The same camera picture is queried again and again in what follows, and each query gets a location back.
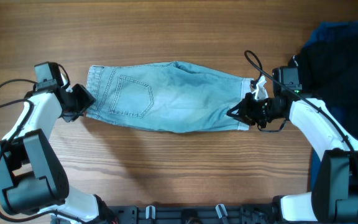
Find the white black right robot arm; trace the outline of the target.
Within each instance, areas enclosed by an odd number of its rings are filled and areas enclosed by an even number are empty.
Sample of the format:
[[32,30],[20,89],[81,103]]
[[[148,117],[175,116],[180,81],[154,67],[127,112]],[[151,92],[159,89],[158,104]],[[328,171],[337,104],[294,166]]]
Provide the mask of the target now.
[[358,141],[334,119],[321,100],[246,97],[227,115],[250,126],[283,118],[307,138],[321,163],[311,192],[282,196],[281,222],[358,222]]

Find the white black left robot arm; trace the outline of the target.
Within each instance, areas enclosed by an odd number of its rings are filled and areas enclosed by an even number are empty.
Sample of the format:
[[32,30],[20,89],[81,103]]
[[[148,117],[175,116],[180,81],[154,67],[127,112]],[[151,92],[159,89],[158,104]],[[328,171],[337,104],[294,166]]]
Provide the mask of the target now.
[[49,143],[57,119],[76,120],[95,98],[80,84],[38,83],[21,101],[21,116],[0,140],[0,218],[22,223],[51,215],[68,223],[117,223],[99,196],[70,186]]

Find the light blue denim shorts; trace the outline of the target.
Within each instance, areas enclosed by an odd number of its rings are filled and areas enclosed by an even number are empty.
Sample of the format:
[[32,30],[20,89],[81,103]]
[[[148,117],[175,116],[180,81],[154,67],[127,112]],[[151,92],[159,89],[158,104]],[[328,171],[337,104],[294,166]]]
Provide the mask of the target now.
[[180,61],[93,65],[86,88],[96,101],[87,116],[147,131],[247,131],[249,125],[226,113],[251,91],[252,81]]

